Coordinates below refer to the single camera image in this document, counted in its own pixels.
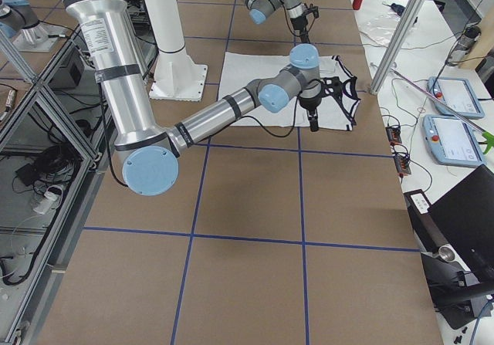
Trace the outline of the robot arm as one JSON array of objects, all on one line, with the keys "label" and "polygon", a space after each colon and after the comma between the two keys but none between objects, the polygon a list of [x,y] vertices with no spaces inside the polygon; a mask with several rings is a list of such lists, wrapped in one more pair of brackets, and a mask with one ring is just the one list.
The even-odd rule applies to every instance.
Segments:
[{"label": "robot arm", "polygon": [[126,186],[154,196],[174,185],[181,152],[239,120],[256,107],[278,113],[294,97],[317,100],[320,75],[315,46],[292,48],[289,64],[272,78],[254,79],[169,128],[154,119],[153,99],[199,100],[207,66],[188,55],[177,0],[144,0],[157,43],[154,82],[147,86],[127,0],[63,0],[83,32],[117,128],[115,148]]},{"label": "robot arm", "polygon": [[282,8],[286,13],[286,21],[290,20],[290,32],[300,39],[301,43],[310,43],[308,15],[313,19],[319,17],[317,6],[308,6],[302,0],[241,0],[249,10],[249,15],[256,25],[264,23],[270,15]]}]

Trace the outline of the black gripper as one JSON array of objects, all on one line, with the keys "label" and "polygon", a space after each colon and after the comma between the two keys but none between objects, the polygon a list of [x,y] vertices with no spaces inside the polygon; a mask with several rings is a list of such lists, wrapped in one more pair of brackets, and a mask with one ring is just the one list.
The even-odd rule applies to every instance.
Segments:
[{"label": "black gripper", "polygon": [[321,104],[322,97],[321,90],[317,93],[303,91],[299,95],[299,104],[307,112],[311,132],[317,132],[319,130],[317,107]]},{"label": "black gripper", "polygon": [[306,13],[304,12],[302,15],[299,15],[297,17],[291,16],[290,22],[293,27],[294,36],[299,36],[301,43],[310,44],[310,37],[307,30],[308,21]]}]

